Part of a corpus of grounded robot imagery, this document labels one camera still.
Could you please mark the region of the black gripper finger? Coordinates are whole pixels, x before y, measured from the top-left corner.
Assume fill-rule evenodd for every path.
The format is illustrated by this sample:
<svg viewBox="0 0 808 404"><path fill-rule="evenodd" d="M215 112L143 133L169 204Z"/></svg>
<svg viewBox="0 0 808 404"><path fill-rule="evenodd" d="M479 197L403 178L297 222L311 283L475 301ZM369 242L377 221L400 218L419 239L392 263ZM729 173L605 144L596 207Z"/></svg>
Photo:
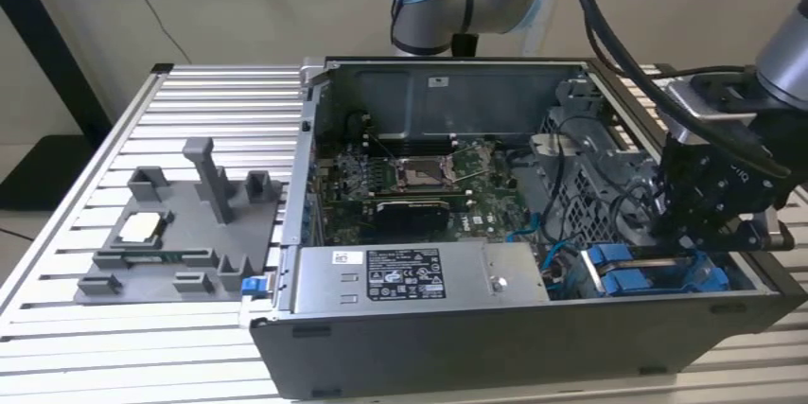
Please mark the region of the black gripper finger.
<svg viewBox="0 0 808 404"><path fill-rule="evenodd" d="M700 249L711 252L777 252L796 246L793 234L775 212L759 212L749 220L731 220L700 237Z"/></svg>
<svg viewBox="0 0 808 404"><path fill-rule="evenodd" d="M653 248L661 253L681 253L692 250L696 243L685 233L653 234Z"/></svg>

